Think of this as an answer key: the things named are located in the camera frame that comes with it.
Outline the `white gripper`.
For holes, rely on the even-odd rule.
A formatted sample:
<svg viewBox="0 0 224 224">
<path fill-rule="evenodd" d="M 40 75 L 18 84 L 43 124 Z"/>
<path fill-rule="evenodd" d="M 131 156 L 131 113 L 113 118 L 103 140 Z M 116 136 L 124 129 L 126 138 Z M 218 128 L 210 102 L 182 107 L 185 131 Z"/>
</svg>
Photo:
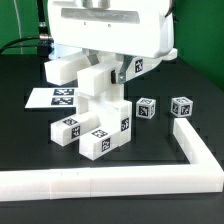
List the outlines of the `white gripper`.
<svg viewBox="0 0 224 224">
<path fill-rule="evenodd" d="M 171 0 L 48 0 L 47 5 L 54 41 L 83 48 L 88 66 L 99 63 L 96 50 L 118 53 L 118 83 L 126 82 L 133 56 L 159 58 L 173 49 L 170 7 Z"/>
</svg>

